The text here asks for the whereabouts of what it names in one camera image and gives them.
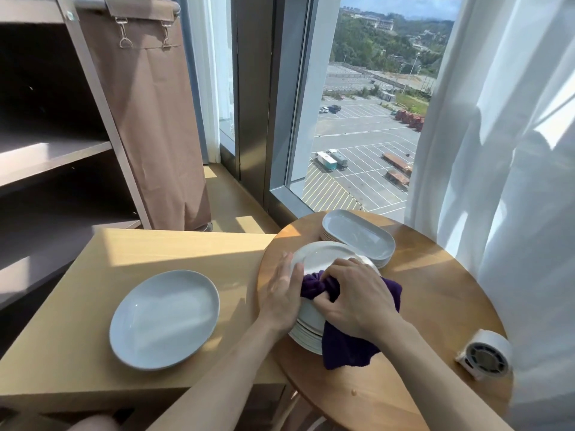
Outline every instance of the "forearm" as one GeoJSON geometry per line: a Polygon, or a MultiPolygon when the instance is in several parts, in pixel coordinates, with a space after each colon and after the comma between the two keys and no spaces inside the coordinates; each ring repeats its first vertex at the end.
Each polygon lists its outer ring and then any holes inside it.
{"type": "Polygon", "coordinates": [[[401,327],[378,347],[393,364],[431,431],[512,431],[421,337],[401,327]]]}
{"type": "Polygon", "coordinates": [[[256,373],[276,340],[257,320],[237,345],[183,394],[150,431],[232,431],[256,373]]]}

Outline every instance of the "hand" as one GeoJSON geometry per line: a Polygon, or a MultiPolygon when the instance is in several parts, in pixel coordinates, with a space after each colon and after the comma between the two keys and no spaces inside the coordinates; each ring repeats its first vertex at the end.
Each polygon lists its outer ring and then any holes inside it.
{"type": "Polygon", "coordinates": [[[293,328],[301,306],[301,282],[304,279],[304,265],[296,263],[293,272],[290,264],[293,254],[284,253],[273,277],[259,293],[260,311],[258,319],[275,331],[277,339],[293,328]]]}
{"type": "Polygon", "coordinates": [[[384,281],[368,265],[357,259],[336,259],[321,280],[327,276],[339,282],[339,297],[330,302],[323,292],[313,304],[341,332],[375,343],[403,321],[384,281]]]}

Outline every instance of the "brown fabric bag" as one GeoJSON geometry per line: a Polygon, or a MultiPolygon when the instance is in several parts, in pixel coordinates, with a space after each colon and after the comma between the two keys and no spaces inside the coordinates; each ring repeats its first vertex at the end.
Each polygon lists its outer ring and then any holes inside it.
{"type": "Polygon", "coordinates": [[[202,227],[211,221],[211,212],[182,29],[173,4],[106,4],[109,13],[81,11],[80,24],[152,227],[202,227]],[[127,21],[124,48],[116,17],[127,21]]]}

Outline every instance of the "round wooden table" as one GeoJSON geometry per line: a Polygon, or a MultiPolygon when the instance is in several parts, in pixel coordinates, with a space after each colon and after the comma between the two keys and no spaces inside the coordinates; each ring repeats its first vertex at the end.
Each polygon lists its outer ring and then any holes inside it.
{"type": "MultiPolygon", "coordinates": [[[[507,410],[513,379],[476,382],[458,363],[456,353],[479,329],[505,330],[473,277],[446,251],[421,233],[372,213],[357,215],[392,234],[397,248],[381,275],[403,286],[401,315],[417,327],[453,371],[497,413],[507,410]]],[[[258,274],[266,284],[283,251],[320,240],[326,212],[313,213],[286,226],[267,247],[258,274]]],[[[324,368],[322,358],[289,336],[274,348],[274,357],[295,389],[324,416],[350,431],[427,430],[399,375],[383,354],[366,367],[324,368]]]]}

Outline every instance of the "metal clip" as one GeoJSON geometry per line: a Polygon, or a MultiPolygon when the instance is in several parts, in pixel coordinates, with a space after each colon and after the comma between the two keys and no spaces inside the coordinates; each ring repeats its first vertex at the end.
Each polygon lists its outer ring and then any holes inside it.
{"type": "Polygon", "coordinates": [[[172,22],[170,21],[161,21],[162,27],[164,28],[164,42],[162,43],[162,48],[169,48],[173,46],[170,44],[170,35],[168,33],[168,29],[172,26],[172,22]]]}
{"type": "Polygon", "coordinates": [[[116,20],[116,24],[119,25],[119,29],[122,32],[122,38],[119,40],[119,47],[120,48],[133,48],[134,44],[132,43],[131,40],[128,39],[128,36],[126,36],[125,25],[128,23],[128,19],[116,17],[115,20],[116,20]]]}

